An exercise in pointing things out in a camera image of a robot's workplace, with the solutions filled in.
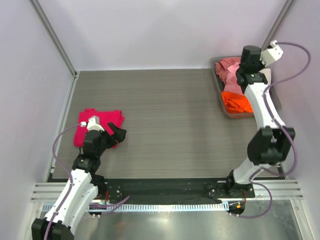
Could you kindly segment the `light pink t shirt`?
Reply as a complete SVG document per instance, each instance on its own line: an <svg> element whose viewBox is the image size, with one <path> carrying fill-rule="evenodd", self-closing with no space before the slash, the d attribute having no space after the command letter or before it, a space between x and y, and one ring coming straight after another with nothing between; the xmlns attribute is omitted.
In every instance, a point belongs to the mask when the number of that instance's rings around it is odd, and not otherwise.
<svg viewBox="0 0 320 240"><path fill-rule="evenodd" d="M226 68L226 77L224 84L224 91L230 92L238 95L243 95L241 87L237 83L236 72L239 69L240 62L235 62L234 64Z"/></svg>

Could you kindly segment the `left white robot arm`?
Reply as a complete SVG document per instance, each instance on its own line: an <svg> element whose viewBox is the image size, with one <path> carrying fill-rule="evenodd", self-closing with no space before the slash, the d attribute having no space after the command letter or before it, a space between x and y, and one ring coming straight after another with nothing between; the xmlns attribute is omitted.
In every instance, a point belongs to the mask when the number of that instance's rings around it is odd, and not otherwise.
<svg viewBox="0 0 320 240"><path fill-rule="evenodd" d="M73 161L68 181L53 207L44 216L36 218L31 225L34 240L73 240L81 218L90 203L102 199L107 192L105 178L96 172L101 164L101 156L107 149L123 142L126 130L112 122L107 124L111 133L103 128L96 117L81 122L86 128L83 146Z"/></svg>

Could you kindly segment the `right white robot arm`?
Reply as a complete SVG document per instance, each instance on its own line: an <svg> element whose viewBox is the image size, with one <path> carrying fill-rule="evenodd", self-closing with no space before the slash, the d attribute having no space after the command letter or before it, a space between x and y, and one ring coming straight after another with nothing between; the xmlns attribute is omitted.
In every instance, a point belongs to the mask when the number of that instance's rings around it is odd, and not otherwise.
<svg viewBox="0 0 320 240"><path fill-rule="evenodd" d="M242 49L237 84L248 99L257 125L257 132L247 145L247 158L226 178L225 191L236 198L249 189L251 181L270 167L286 160L295 130L286 127L270 96L270 85L261 72L278 61L283 50L272 41L265 50L253 45Z"/></svg>

